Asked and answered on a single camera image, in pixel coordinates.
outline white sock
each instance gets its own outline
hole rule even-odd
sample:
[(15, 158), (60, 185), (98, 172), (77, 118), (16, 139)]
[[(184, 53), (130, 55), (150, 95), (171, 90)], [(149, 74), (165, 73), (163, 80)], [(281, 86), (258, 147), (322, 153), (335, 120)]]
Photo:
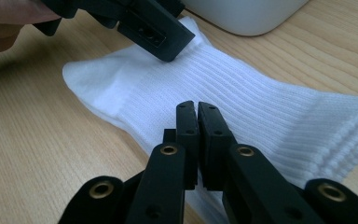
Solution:
[[(265, 77), (215, 49), (190, 18), (195, 39), (171, 63), (131, 46), (68, 63), (68, 87), (94, 114), (127, 131), (150, 153), (175, 128), (176, 105), (216, 105), (239, 143), (259, 148), (291, 183), (341, 181), (358, 164), (358, 97), (320, 92)], [(222, 223), (219, 193), (186, 199), (207, 223)]]

